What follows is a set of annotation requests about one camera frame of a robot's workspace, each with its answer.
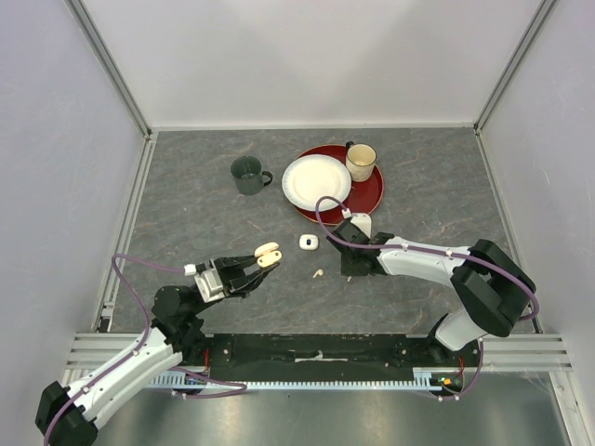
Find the white earbud case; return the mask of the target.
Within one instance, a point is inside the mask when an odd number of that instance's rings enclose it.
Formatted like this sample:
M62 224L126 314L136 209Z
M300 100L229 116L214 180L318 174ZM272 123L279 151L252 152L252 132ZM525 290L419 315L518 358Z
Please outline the white earbud case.
M302 234L298 239L298 247L304 251L314 251L319 246L319 238L314 234Z

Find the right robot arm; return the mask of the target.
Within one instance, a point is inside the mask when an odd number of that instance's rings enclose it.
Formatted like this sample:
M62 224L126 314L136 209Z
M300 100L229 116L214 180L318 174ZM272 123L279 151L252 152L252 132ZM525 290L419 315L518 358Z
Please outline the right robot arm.
M441 247L414 243L387 232L370 238L351 218L327 234L341 255L341 274L408 276L453 289L461 309L440 319L426 342L428 359L440 366L484 335L507 337L518 321L538 312L536 286L495 243Z

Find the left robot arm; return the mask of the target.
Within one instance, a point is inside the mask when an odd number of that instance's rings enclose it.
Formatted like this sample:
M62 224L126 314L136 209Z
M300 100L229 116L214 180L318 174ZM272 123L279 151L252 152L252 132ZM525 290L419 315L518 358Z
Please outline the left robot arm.
M129 346L68 386L54 382L44 389L34 419L43 443L93 444L99 429L156 376L203 359L206 337L199 313L226 298L247 297L281 258L277 243L265 243L249 256L173 268L193 284L160 288L152 309L142 312L144 330Z

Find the pink earbud case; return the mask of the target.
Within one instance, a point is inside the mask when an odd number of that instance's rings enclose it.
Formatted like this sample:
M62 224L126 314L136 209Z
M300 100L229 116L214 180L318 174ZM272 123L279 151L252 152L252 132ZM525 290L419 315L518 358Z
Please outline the pink earbud case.
M279 250L279 244L275 242L262 244L255 250L254 256L258 266L262 269L277 264L283 257Z

